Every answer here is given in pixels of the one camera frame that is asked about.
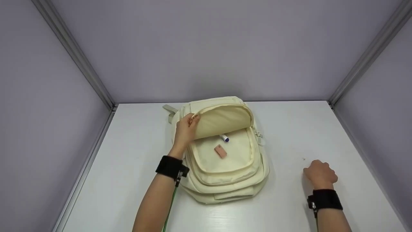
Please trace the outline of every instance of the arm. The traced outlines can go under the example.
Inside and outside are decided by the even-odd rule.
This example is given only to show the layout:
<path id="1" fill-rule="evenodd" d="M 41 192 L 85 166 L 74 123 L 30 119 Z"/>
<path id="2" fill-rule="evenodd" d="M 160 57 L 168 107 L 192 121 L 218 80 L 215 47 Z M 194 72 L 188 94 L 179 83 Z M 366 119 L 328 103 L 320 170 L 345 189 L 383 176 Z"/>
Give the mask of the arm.
<path id="1" fill-rule="evenodd" d="M 333 184 L 338 179 L 329 164 L 319 160 L 312 161 L 303 172 L 312 183 L 314 190 L 333 189 Z M 318 211 L 318 230 L 318 232 L 350 232 L 351 228 L 342 210 L 324 208 Z"/>
<path id="2" fill-rule="evenodd" d="M 176 126 L 175 142 L 169 156 L 183 158 L 183 152 L 194 139 L 199 117 L 191 121 L 193 114 L 183 117 Z M 175 181 L 156 174 L 149 186 L 134 221 L 132 232 L 160 232 L 169 212 Z"/>

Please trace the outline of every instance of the fingers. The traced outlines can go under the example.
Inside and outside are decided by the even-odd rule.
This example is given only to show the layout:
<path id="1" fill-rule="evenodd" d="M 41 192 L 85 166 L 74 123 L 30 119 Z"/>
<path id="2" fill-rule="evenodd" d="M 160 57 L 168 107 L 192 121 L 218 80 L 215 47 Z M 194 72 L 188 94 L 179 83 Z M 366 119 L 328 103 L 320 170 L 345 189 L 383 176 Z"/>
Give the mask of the fingers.
<path id="1" fill-rule="evenodd" d="M 186 116 L 182 118 L 181 121 L 189 122 L 189 120 L 193 117 L 194 113 L 188 113 Z"/>
<path id="2" fill-rule="evenodd" d="M 192 120 L 192 122 L 191 122 L 191 124 L 190 124 L 190 127 L 191 127 L 191 128 L 196 128 L 196 127 L 197 127 L 197 124 L 199 123 L 199 121 L 200 121 L 200 116 L 199 116 L 199 115 L 196 115 L 196 116 L 193 118 L 193 120 Z"/>

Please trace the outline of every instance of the metal frame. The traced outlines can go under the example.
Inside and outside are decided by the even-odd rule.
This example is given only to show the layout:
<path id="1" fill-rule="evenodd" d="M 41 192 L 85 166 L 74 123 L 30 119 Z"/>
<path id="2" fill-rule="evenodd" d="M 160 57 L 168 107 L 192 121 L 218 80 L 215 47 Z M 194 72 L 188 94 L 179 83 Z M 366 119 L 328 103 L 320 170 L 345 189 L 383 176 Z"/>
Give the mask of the metal frame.
<path id="1" fill-rule="evenodd" d="M 105 123 L 105 125 L 100 129 L 99 136 L 96 138 L 93 148 L 91 149 L 86 162 L 84 163 L 82 170 L 80 171 L 79 176 L 77 177 L 76 183 L 73 186 L 72 191 L 70 192 L 69 198 L 64 205 L 59 218 L 57 219 L 56 224 L 54 225 L 53 232 L 61 232 L 63 231 L 64 227 L 66 226 L 67 220 L 73 210 L 73 207 L 76 203 L 76 200 L 82 190 L 83 184 L 86 181 L 87 175 L 91 169 L 91 166 L 96 158 L 96 155 L 100 149 L 100 146 L 103 142 L 103 139 L 109 129 L 110 123 L 112 122 L 113 116 L 115 115 L 116 111 L 112 111 Z"/>
<path id="2" fill-rule="evenodd" d="M 388 46 L 400 29 L 412 16 L 412 0 L 403 0 L 396 11 L 392 14 L 384 27 L 372 40 L 366 51 L 359 58 L 357 63 L 349 71 L 348 75 L 338 86 L 328 102 L 332 108 L 336 106 L 340 99 L 355 85 L 364 75 L 376 58 Z"/>
<path id="3" fill-rule="evenodd" d="M 109 110 L 113 110 L 113 108 L 115 107 L 114 100 L 110 96 L 110 93 L 107 91 L 106 87 L 103 85 L 90 62 L 87 60 L 86 56 L 80 49 L 80 46 L 73 38 L 69 29 L 67 29 L 66 24 L 63 22 L 63 19 L 60 17 L 56 8 L 53 6 L 50 0 L 32 0 L 32 2 L 37 7 L 43 18 L 46 20 L 47 24 L 53 30 L 54 34 L 60 40 L 61 44 L 72 57 L 73 61 L 79 67 L 84 77 L 93 87 L 94 91 L 96 91 L 97 95 L 103 101 L 105 106 Z"/>

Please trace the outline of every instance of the left hand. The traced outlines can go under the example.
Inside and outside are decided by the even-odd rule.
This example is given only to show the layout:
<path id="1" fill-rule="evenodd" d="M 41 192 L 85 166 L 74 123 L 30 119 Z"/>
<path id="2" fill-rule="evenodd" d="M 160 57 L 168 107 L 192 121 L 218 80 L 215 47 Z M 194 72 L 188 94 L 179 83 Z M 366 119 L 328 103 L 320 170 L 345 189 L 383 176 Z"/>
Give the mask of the left hand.
<path id="1" fill-rule="evenodd" d="M 182 153 L 182 155 L 187 146 L 194 140 L 197 124 L 200 120 L 200 116 L 196 116 L 192 120 L 193 115 L 192 113 L 187 114 L 176 125 L 175 142 L 172 150 Z"/>

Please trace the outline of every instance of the hand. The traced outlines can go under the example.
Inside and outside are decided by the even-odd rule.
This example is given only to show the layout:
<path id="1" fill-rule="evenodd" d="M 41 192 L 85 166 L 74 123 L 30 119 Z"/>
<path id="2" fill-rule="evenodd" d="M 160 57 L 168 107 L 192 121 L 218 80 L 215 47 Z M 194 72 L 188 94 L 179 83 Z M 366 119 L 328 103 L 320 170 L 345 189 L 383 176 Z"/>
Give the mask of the hand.
<path id="1" fill-rule="evenodd" d="M 177 123 L 175 142 L 169 155 L 181 159 L 187 146 L 194 140 L 200 116 L 196 116 L 192 120 L 193 115 L 192 113 L 187 114 Z"/>
<path id="2" fill-rule="evenodd" d="M 335 171 L 328 163 L 322 163 L 318 159 L 312 161 L 308 168 L 304 168 L 303 173 L 312 183 L 314 190 L 333 189 L 333 183 L 337 182 Z"/>

